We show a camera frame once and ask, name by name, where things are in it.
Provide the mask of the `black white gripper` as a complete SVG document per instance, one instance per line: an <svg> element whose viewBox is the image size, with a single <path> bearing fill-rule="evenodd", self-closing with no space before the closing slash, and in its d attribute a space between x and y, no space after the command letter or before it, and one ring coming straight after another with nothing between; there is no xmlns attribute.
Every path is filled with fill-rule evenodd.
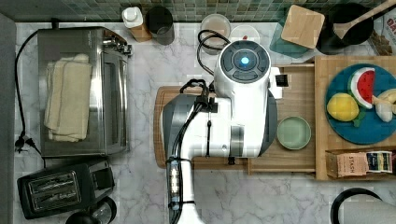
<svg viewBox="0 0 396 224"><path fill-rule="evenodd" d="M289 86L288 76L281 74L278 67L270 69L270 84L269 91L273 94L276 100L283 97L283 89Z"/></svg>

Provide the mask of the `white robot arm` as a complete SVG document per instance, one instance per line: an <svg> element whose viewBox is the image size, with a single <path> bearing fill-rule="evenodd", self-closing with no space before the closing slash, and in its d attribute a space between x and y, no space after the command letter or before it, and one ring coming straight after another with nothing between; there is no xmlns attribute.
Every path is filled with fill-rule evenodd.
<svg viewBox="0 0 396 224"><path fill-rule="evenodd" d="M191 79L161 114L169 224L204 224L196 210L192 160L257 158L273 143L277 106L268 51L250 40L228 44L214 70L214 95Z"/></svg>

